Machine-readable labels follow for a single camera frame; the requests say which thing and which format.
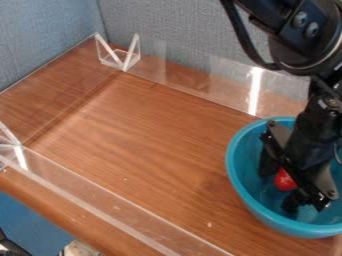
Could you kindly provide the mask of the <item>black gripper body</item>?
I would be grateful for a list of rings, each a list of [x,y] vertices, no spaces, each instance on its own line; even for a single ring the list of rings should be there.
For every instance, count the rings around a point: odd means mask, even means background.
[[[338,138],[314,141],[304,135],[298,126],[290,129],[272,119],[266,122],[266,130],[260,139],[264,148],[276,154],[280,168],[286,169],[296,181],[296,189],[301,188],[309,194],[310,205],[322,211],[340,199],[330,164],[337,153]]]

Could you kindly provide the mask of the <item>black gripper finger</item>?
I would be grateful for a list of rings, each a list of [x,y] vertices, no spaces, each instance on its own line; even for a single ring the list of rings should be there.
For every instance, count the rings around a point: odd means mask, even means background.
[[[281,164],[276,154],[270,150],[264,148],[261,153],[260,169],[258,169],[260,176],[269,177],[272,175],[276,175],[278,173],[280,167],[281,167]]]
[[[298,208],[305,205],[312,204],[312,199],[309,194],[301,189],[296,189],[290,192],[282,202],[282,209],[290,213],[296,214],[298,212]]]

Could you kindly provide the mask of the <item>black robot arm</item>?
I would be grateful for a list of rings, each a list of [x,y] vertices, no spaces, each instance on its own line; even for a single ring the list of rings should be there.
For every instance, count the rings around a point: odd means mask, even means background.
[[[286,128],[261,135],[260,175],[294,182],[282,208],[324,210],[340,199],[330,162],[342,148],[342,0],[220,0],[250,59],[310,78],[309,102]]]

